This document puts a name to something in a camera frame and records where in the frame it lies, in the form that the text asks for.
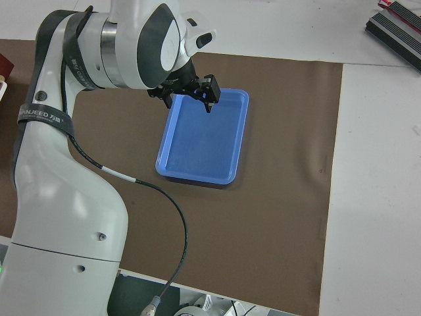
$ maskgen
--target silver band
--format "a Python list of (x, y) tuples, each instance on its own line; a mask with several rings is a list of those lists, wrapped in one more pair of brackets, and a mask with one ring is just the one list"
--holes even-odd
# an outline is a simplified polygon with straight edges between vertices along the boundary
[(112, 84), (119, 88), (128, 88), (117, 65), (116, 33), (117, 24), (106, 20), (101, 34), (101, 56), (104, 70)]

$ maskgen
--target black wire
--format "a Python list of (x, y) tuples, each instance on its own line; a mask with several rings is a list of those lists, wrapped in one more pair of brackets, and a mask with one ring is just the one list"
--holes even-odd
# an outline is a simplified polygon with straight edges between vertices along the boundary
[(231, 300), (231, 305), (232, 305), (232, 307), (234, 307), (235, 316), (238, 316), (237, 309), (235, 308), (235, 305), (234, 305), (234, 301), (233, 300)]
[[(62, 63), (61, 63), (61, 75), (60, 75), (60, 89), (61, 89), (61, 101), (62, 101), (62, 110), (63, 112), (67, 113), (67, 99), (66, 99), (66, 63), (63, 59)], [(85, 158), (86, 160), (88, 160), (92, 165), (94, 165), (95, 167), (102, 169), (103, 166), (98, 163), (97, 161), (95, 161), (94, 159), (92, 159), (77, 143), (77, 141), (75, 140), (74, 137), (69, 136), (68, 137), (69, 140), (72, 142), (73, 146), (76, 148), (76, 150), (82, 155), (83, 158)], [(182, 219), (183, 222), (183, 227), (184, 227), (184, 248), (183, 248), (183, 254), (182, 257), (180, 259), (180, 262), (178, 263), (178, 266), (176, 268), (176, 270), (174, 271), (174, 274), (171, 276), (171, 278), (167, 281), (167, 283), (165, 284), (164, 288), (162, 289), (161, 293), (159, 294), (159, 297), (162, 298), (165, 294), (165, 292), (168, 290), (168, 288), (170, 287), (171, 283), (174, 282), (174, 280), (176, 279), (176, 277), (178, 276), (178, 274), (180, 273), (183, 264), (184, 264), (184, 260), (186, 259), (187, 256), (187, 249), (189, 246), (189, 230), (187, 227), (187, 221), (186, 218), (184, 216), (184, 213), (182, 211), (182, 209), (180, 208), (180, 206), (177, 204), (177, 202), (174, 200), (174, 198), (172, 196), (170, 196), (170, 194), (166, 193), (163, 189), (159, 188), (158, 186), (146, 182), (146, 181), (142, 181), (139, 179), (136, 179), (136, 183), (140, 184), (142, 186), (147, 186), (149, 188), (152, 188), (158, 192), (160, 192), (161, 194), (163, 194), (167, 199), (169, 199), (171, 201), (171, 203), (173, 204), (173, 206), (177, 209), (178, 214), (180, 214), (180, 217)]]
[(256, 305), (254, 305), (251, 309), (249, 309), (248, 311), (245, 312), (245, 314), (243, 316), (246, 316), (253, 308), (255, 308)]

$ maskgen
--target brown surface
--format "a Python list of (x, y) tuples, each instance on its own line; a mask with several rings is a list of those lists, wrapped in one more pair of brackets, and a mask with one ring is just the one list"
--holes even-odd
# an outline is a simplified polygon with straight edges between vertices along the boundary
[[(16, 65), (0, 106), (5, 236), (11, 235), (16, 209), (9, 181), (11, 138), (32, 71), (25, 60), (32, 58), (32, 45), (0, 41), (0, 51)], [(10, 56), (13, 49), (25, 54)], [(342, 67), (213, 54), (199, 54), (194, 62), (198, 74), (213, 73), (221, 87), (241, 88), (251, 97), (232, 185), (191, 186), (156, 173), (167, 110), (145, 91), (81, 93), (74, 113), (79, 143), (102, 164), (154, 182), (179, 201), (191, 237), (179, 283), (317, 315)], [(121, 267), (168, 278), (183, 240), (175, 210), (148, 188), (104, 177), (122, 195), (130, 218)]]

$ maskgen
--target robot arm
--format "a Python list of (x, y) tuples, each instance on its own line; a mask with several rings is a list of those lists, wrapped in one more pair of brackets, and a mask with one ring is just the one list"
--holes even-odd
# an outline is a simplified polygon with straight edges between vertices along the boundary
[(62, 125), (80, 91), (101, 88), (149, 90), (167, 107), (171, 93), (188, 94), (210, 111), (218, 85), (199, 79), (190, 57), (215, 33), (189, 19), (175, 0), (119, 0), (109, 14), (56, 11), (40, 26), (15, 147), (18, 216), (0, 274), (2, 316), (107, 314), (128, 216), (116, 190), (73, 160)]

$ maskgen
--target white cable sleeve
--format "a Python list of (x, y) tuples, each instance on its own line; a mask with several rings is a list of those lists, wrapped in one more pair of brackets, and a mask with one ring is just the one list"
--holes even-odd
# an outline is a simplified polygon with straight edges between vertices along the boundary
[(131, 177), (131, 176), (126, 176), (125, 174), (122, 174), (122, 173), (119, 173), (119, 172), (117, 172), (117, 171), (114, 171), (114, 170), (112, 170), (112, 169), (110, 169), (110, 168), (107, 168), (106, 166), (103, 166), (103, 167), (101, 168), (101, 170), (103, 170), (103, 171), (105, 171), (106, 173), (109, 173), (109, 174), (111, 174), (111, 175), (113, 175), (113, 176), (116, 176), (116, 177), (118, 177), (118, 178), (121, 178), (121, 179), (123, 179), (123, 180), (129, 181), (129, 182), (136, 182), (136, 178), (133, 178), (133, 177)]

